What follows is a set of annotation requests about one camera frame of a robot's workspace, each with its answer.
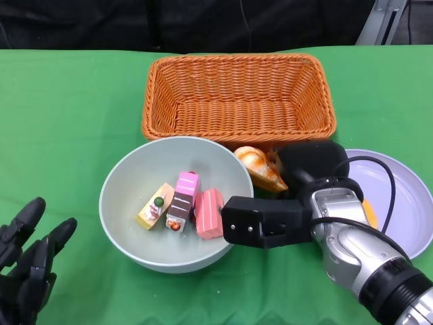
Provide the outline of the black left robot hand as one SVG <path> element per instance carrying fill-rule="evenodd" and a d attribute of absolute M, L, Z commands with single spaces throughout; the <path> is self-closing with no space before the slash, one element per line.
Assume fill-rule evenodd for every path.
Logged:
<path fill-rule="evenodd" d="M 36 197 L 9 225 L 1 226 L 1 268 L 13 267 L 8 274 L 1 275 L 2 324 L 36 323 L 57 279 L 51 271 L 53 259 L 76 230 L 77 220 L 71 217 L 23 250 L 45 207 L 45 200 Z"/>

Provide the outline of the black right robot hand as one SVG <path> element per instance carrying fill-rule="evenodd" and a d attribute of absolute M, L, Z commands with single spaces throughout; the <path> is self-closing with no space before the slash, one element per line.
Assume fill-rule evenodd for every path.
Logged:
<path fill-rule="evenodd" d="M 278 147 L 270 157 L 288 187 L 276 199 L 293 199 L 307 183 L 322 177 L 347 177 L 350 170 L 346 150 L 332 140 L 294 142 Z"/>

